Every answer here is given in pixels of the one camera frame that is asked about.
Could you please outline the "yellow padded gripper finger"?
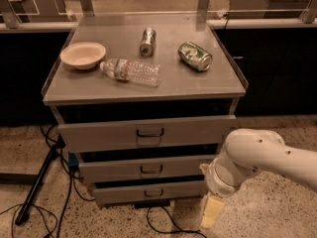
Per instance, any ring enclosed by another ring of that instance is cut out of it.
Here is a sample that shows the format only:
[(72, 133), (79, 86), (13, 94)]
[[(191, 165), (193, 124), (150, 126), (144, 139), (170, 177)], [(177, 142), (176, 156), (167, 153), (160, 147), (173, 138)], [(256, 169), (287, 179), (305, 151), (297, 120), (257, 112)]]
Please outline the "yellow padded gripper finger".
[(221, 197), (208, 192), (203, 198), (203, 211), (200, 227), (210, 229), (222, 212), (225, 202)]

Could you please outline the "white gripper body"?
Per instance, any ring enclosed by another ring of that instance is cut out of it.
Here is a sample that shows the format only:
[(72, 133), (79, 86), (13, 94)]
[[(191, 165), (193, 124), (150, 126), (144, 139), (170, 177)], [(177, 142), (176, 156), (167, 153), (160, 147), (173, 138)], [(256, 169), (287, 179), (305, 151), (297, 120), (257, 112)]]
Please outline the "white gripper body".
[(227, 158), (215, 158), (210, 164), (201, 164), (208, 190), (221, 198), (232, 196), (247, 179), (243, 170)]

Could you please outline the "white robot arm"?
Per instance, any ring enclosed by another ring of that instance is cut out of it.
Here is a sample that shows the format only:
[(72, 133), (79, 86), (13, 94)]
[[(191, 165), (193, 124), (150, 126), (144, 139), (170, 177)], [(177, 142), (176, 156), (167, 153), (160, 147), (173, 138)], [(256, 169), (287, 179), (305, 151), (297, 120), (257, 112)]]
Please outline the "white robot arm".
[(201, 227), (209, 229), (224, 207), (224, 198), (261, 172), (270, 172), (317, 190), (317, 153), (289, 147), (270, 130), (237, 129), (228, 134), (219, 155), (201, 164), (208, 193)]

